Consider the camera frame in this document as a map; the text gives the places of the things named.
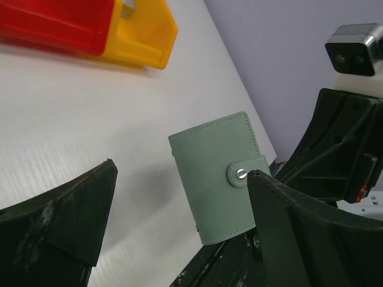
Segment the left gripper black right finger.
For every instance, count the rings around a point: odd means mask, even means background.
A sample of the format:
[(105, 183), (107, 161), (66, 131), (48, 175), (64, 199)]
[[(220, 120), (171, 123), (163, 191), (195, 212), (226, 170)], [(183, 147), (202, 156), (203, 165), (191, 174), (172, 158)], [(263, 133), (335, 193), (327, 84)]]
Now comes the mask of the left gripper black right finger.
[(300, 193), (262, 171), (247, 187), (269, 286), (381, 286), (382, 222)]

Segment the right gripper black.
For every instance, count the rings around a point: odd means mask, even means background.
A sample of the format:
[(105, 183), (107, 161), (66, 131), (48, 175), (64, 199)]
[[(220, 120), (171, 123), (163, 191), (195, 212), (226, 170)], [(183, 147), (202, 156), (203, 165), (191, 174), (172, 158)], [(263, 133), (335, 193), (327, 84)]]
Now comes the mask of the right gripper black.
[(323, 88), (278, 180), (322, 201), (356, 203), (381, 172), (382, 98)]

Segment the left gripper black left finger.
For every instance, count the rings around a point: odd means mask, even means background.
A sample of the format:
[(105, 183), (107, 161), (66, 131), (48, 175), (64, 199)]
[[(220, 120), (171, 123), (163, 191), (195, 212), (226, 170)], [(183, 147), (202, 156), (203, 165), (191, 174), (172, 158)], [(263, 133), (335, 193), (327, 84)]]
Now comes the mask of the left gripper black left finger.
[(1, 286), (87, 286), (113, 202), (111, 159), (1, 210)]

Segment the sage green card holder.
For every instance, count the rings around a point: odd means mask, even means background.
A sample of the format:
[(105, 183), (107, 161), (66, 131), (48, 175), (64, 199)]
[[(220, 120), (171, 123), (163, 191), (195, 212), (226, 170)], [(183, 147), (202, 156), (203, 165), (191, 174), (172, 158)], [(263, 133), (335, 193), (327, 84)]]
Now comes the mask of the sage green card holder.
[(252, 170), (270, 173), (248, 115), (237, 112), (168, 137), (203, 245), (213, 245), (256, 224), (247, 188)]

